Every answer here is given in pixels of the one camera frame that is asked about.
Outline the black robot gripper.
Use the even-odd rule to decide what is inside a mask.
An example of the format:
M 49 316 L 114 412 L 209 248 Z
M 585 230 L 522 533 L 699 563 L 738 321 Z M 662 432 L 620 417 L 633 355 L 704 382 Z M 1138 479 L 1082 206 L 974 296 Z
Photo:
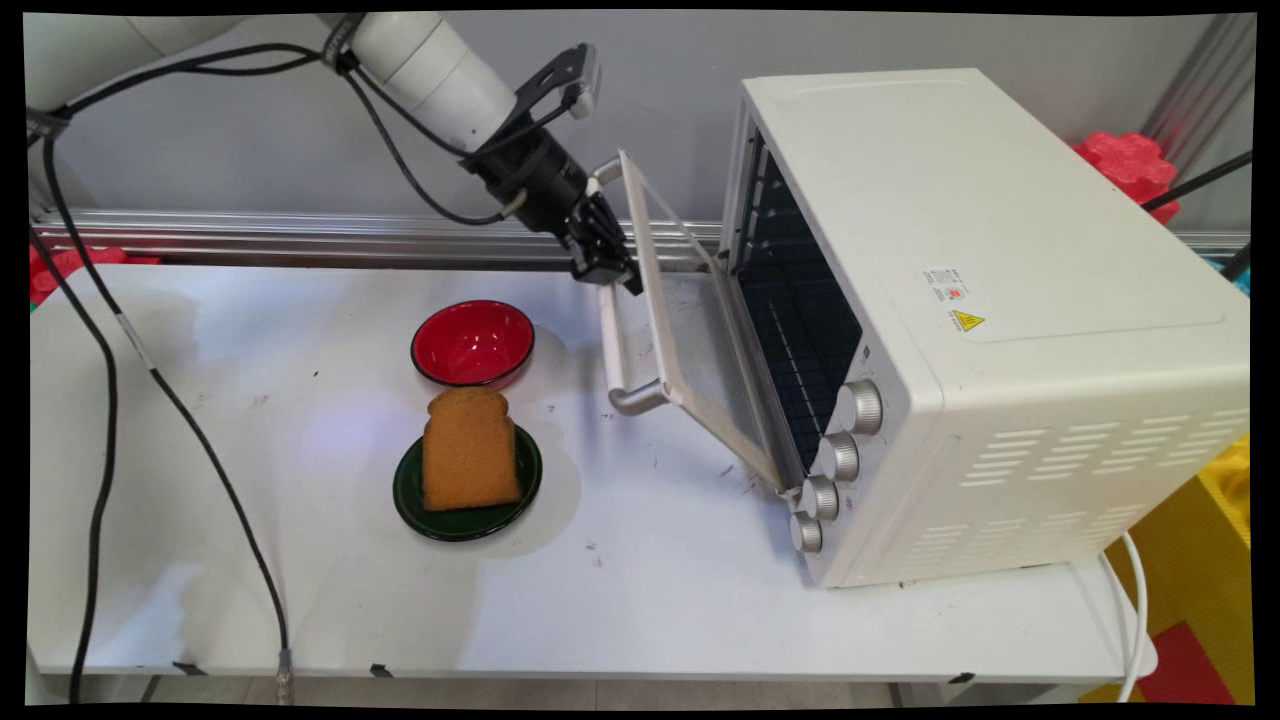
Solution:
M 515 217 L 532 232 L 566 238 L 576 281 L 621 283 L 632 296 L 643 295 L 639 265 L 611 205 L 602 193 L 588 199 L 588 173 L 547 128 L 507 127 L 463 168 L 504 206 L 525 192 Z

